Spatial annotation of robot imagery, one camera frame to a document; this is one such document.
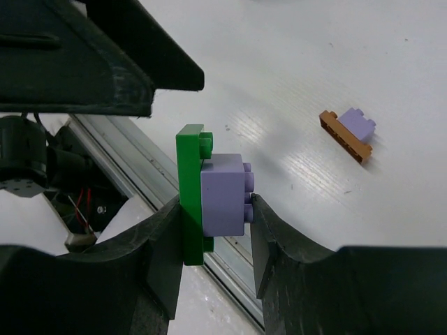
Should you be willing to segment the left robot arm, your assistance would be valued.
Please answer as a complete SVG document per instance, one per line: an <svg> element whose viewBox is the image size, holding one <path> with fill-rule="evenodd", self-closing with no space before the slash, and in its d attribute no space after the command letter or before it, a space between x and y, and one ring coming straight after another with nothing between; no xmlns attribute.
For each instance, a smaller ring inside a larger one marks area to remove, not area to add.
<svg viewBox="0 0 447 335"><path fill-rule="evenodd" d="M14 195L75 192L92 177L91 161L60 149L39 114L149 117L157 90L205 86L139 1L85 6L1 2L1 188Z"/></svg>

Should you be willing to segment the brown lego plate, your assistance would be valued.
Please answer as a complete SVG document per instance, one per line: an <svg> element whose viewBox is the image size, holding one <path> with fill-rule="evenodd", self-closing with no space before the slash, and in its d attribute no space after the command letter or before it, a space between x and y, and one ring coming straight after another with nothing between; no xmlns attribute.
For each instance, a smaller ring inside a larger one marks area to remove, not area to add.
<svg viewBox="0 0 447 335"><path fill-rule="evenodd" d="M318 116L321 127L332 136L359 164L367 162L372 155L372 146L361 142L351 131L338 121L337 114L327 110Z"/></svg>

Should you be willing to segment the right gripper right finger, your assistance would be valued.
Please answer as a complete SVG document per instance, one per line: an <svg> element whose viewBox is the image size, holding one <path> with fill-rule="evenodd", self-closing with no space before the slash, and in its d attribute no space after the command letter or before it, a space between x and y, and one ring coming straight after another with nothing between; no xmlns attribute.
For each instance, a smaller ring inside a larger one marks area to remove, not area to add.
<svg viewBox="0 0 447 335"><path fill-rule="evenodd" d="M253 195L256 296L266 334L445 334L446 249L331 251Z"/></svg>

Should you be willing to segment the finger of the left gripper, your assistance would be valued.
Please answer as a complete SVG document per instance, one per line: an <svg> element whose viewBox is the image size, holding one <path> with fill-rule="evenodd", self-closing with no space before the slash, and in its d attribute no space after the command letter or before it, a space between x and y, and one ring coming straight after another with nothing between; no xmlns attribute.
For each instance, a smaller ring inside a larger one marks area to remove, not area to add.
<svg viewBox="0 0 447 335"><path fill-rule="evenodd" d="M158 89L200 91L201 67L139 1L1 2L1 110L149 117Z"/></svg>

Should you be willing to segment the purple lego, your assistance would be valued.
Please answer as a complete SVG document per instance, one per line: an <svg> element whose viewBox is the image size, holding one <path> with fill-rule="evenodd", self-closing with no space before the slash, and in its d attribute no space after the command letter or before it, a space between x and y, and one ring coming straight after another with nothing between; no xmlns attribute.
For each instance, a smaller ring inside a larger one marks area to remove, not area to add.
<svg viewBox="0 0 447 335"><path fill-rule="evenodd" d="M363 144L368 144L373 138L376 123L366 119L361 109L349 108L338 121Z"/></svg>
<svg viewBox="0 0 447 335"><path fill-rule="evenodd" d="M254 173L240 154L212 154L200 171L203 235L236 237L253 221Z"/></svg>

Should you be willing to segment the aluminium front rail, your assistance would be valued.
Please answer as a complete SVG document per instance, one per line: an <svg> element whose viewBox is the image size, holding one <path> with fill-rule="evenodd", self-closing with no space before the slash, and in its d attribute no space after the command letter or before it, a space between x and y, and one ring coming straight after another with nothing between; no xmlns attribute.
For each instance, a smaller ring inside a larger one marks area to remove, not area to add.
<svg viewBox="0 0 447 335"><path fill-rule="evenodd" d="M179 224L177 168L171 157L137 124L123 117L72 116L70 127L113 184L132 199L116 232L137 211L156 223ZM250 236L216 239L202 266L184 267L174 334L263 334L262 303L256 298Z"/></svg>

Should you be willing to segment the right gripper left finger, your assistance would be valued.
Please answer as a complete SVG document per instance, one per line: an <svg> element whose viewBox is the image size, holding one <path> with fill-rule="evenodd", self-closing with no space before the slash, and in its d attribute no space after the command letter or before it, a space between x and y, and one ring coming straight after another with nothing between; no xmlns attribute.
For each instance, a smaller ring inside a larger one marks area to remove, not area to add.
<svg viewBox="0 0 447 335"><path fill-rule="evenodd" d="M178 225L150 216L83 253L2 246L1 333L165 334L183 267L179 207Z"/></svg>

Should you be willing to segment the green lego plate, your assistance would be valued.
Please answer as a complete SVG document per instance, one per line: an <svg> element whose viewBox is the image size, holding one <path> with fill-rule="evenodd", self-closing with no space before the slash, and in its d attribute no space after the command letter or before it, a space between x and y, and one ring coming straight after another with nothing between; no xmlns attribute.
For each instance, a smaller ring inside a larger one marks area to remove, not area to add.
<svg viewBox="0 0 447 335"><path fill-rule="evenodd" d="M214 250L214 239L203 234L200 171L211 158L213 134L202 124L187 124L175 139L184 264L203 265L204 254Z"/></svg>

